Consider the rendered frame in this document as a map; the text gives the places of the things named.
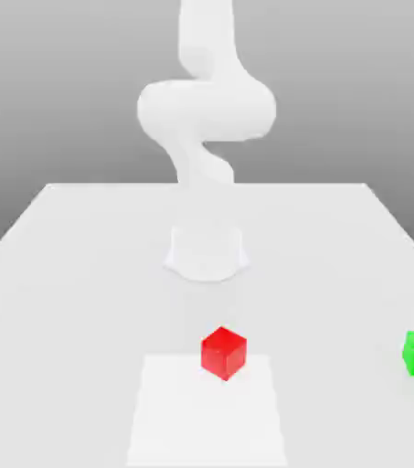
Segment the small red cube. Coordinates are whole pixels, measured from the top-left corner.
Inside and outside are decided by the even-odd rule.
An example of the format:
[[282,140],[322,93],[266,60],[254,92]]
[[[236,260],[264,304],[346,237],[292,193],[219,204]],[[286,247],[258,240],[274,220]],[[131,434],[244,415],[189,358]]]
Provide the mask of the small red cube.
[[220,326],[201,342],[201,367],[228,381],[246,364],[248,341]]

